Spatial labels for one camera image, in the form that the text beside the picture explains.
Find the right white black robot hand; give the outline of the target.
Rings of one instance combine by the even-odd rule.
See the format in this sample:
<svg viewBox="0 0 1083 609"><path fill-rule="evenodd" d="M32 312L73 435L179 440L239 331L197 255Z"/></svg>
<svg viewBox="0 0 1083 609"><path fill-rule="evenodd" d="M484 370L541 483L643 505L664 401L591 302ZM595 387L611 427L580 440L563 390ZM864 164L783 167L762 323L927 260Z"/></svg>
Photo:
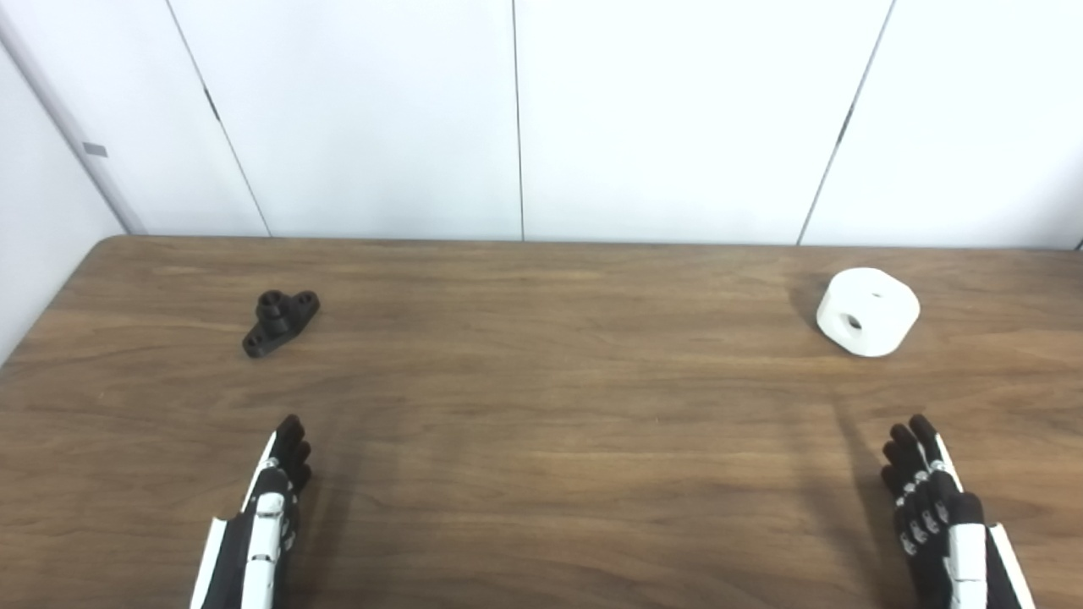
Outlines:
<svg viewBox="0 0 1083 609"><path fill-rule="evenodd" d="M904 550L921 608L1033 608L1006 529L960 482L943 436L923 414L890 428L883 485L893 498L893 539Z"/></svg>

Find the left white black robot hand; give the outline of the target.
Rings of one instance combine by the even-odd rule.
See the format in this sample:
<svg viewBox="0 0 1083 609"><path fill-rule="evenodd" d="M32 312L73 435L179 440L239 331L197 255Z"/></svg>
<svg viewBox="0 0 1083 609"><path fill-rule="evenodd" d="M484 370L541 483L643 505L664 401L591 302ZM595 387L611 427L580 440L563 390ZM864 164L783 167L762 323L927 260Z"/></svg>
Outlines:
<svg viewBox="0 0 1083 609"><path fill-rule="evenodd" d="M311 452L300 417L285 417L268 438L239 511L210 524L192 608L283 608Z"/></svg>

